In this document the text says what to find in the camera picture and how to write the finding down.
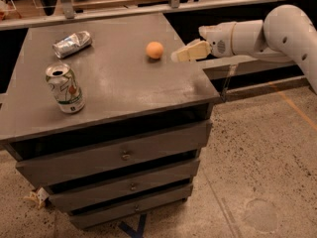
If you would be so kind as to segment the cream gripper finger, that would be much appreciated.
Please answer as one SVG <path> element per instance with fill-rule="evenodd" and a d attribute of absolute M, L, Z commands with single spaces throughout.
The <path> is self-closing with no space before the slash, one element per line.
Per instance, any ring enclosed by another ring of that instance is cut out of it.
<path fill-rule="evenodd" d="M 190 43 L 188 43 L 187 46 L 191 47 L 191 46 L 198 44 L 199 42 L 201 42 L 200 39 L 195 39 L 195 40 L 191 41 Z"/>
<path fill-rule="evenodd" d="M 174 62 L 201 60 L 207 58 L 210 54 L 210 45 L 207 42 L 198 42 L 173 52 L 171 60 Z"/>

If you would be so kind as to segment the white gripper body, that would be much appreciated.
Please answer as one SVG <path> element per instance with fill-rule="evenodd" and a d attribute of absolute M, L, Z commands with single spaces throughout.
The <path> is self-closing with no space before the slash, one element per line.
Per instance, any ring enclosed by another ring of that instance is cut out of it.
<path fill-rule="evenodd" d="M 214 26 L 201 26 L 199 35 L 210 44 L 211 54 L 216 58 L 231 57 L 232 35 L 235 22 L 221 23 Z"/>

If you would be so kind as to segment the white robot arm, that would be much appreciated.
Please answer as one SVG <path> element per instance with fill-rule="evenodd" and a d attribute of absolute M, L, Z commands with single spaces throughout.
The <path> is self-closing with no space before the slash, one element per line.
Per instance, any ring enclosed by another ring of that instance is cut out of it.
<path fill-rule="evenodd" d="M 198 32 L 198 39 L 171 54 L 174 62 L 200 60 L 209 55 L 293 61 L 317 91 L 317 30 L 296 6 L 278 6 L 263 20 L 201 26 Z"/>

